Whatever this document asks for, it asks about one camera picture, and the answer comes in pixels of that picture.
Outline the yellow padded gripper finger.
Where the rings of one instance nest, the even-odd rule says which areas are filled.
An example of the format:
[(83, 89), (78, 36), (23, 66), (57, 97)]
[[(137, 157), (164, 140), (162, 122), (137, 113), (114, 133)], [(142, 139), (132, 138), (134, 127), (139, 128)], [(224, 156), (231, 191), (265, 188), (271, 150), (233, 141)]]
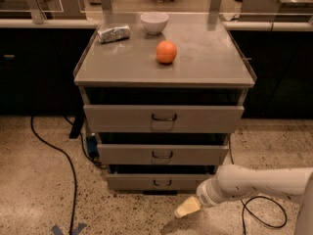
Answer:
[(201, 209), (201, 203), (199, 200), (191, 196), (188, 199), (186, 199), (175, 211), (174, 214), (177, 218), (181, 218), (183, 216), (186, 216), (188, 214), (198, 212)]

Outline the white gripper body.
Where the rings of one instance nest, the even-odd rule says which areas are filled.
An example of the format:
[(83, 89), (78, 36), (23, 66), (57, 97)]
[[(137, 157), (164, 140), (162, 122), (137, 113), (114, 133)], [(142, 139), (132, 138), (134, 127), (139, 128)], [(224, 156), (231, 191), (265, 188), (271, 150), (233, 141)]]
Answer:
[(197, 188), (197, 198), (205, 208), (212, 208), (222, 203), (222, 196), (217, 180), (206, 179)]

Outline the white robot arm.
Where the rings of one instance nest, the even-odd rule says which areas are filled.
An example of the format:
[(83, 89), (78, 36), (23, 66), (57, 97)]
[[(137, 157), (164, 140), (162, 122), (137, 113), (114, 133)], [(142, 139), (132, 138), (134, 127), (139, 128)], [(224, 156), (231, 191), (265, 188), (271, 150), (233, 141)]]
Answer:
[(201, 208), (265, 194), (299, 204), (294, 235), (313, 235), (313, 168), (249, 169), (226, 164), (203, 181), (196, 196), (174, 212), (177, 218)]

